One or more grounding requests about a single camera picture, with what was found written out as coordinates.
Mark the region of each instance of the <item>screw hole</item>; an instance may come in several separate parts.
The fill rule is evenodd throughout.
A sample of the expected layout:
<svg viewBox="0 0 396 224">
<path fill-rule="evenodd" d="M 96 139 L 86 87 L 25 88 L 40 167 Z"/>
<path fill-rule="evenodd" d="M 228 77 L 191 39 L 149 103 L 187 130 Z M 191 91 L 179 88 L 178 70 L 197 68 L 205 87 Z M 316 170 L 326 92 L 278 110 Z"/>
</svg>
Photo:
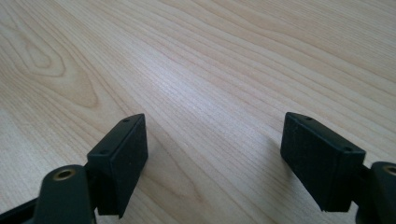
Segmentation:
<svg viewBox="0 0 396 224">
<path fill-rule="evenodd" d="M 353 148 L 352 147 L 344 147 L 344 150 L 345 151 L 353 151 Z"/>
<path fill-rule="evenodd" d="M 386 172 L 391 175 L 396 175 L 396 166 L 384 166 Z"/>
<path fill-rule="evenodd" d="M 66 180 L 66 179 L 72 177 L 75 173 L 76 173 L 76 171 L 73 169 L 65 169 L 65 170 L 62 170 L 62 171 L 56 173 L 53 176 L 53 179 L 56 181 Z"/>
</svg>

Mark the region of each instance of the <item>clamp jaw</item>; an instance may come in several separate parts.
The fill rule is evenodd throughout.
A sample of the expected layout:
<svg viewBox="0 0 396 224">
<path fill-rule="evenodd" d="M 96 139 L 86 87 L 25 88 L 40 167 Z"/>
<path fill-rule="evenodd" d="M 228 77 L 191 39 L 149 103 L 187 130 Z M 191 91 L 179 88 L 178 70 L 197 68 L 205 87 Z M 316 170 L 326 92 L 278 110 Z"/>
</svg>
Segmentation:
<svg viewBox="0 0 396 224">
<path fill-rule="evenodd" d="M 145 116 L 121 120 L 87 155 L 85 166 L 49 172 L 36 199 L 0 215 L 0 223 L 96 223 L 123 216 L 148 159 Z"/>
<path fill-rule="evenodd" d="M 396 223 L 396 164 L 363 165 L 366 152 L 307 116 L 287 113 L 280 154 L 326 212 L 358 205 L 356 222 Z"/>
</svg>

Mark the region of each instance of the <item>small hole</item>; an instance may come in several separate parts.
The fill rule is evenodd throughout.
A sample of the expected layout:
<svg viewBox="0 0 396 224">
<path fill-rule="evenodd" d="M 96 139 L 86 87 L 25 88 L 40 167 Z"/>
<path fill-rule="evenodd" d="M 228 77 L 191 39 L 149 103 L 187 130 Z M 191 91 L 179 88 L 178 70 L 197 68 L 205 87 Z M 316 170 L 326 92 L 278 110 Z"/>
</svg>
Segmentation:
<svg viewBox="0 0 396 224">
<path fill-rule="evenodd" d="M 386 172 L 391 175 L 396 175 L 396 166 L 384 166 Z"/>
<path fill-rule="evenodd" d="M 66 180 L 66 179 L 70 178 L 71 176 L 73 176 L 75 173 L 76 173 L 76 171 L 73 169 L 62 170 L 62 171 L 56 173 L 56 175 L 54 175 L 53 179 L 57 180 L 57 181 Z"/>
<path fill-rule="evenodd" d="M 102 154 L 102 155 L 105 155 L 105 154 L 107 154 L 109 151 L 107 150 L 107 149 L 104 149 L 104 150 L 101 150 L 99 153 L 100 154 Z"/>
<path fill-rule="evenodd" d="M 71 174 L 72 174 L 72 172 L 70 172 L 70 171 L 63 171 L 60 174 L 58 174 L 58 177 L 59 178 L 65 178 L 65 177 L 70 176 Z"/>
</svg>

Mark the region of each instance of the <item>wood grain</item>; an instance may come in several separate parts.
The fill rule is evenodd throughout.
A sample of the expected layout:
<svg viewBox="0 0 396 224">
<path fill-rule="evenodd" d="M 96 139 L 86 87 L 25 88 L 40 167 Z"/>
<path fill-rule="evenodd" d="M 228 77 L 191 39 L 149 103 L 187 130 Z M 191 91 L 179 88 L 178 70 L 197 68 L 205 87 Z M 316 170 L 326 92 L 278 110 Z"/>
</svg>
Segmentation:
<svg viewBox="0 0 396 224">
<path fill-rule="evenodd" d="M 287 111 L 396 161 L 393 0 L 0 2 L 0 212 L 147 116 L 124 218 L 354 223 L 321 213 L 279 156 Z"/>
</svg>

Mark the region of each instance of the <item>light wood surface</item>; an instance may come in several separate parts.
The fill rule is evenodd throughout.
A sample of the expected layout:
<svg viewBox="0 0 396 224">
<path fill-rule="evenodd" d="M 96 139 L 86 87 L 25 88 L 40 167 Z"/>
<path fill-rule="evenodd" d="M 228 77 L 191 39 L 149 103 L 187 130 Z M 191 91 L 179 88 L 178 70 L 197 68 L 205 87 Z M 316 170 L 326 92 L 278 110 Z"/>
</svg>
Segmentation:
<svg viewBox="0 0 396 224">
<path fill-rule="evenodd" d="M 287 111 L 396 161 L 394 0 L 0 2 L 0 212 L 145 113 L 123 219 L 354 223 L 321 213 L 279 155 Z"/>
</svg>

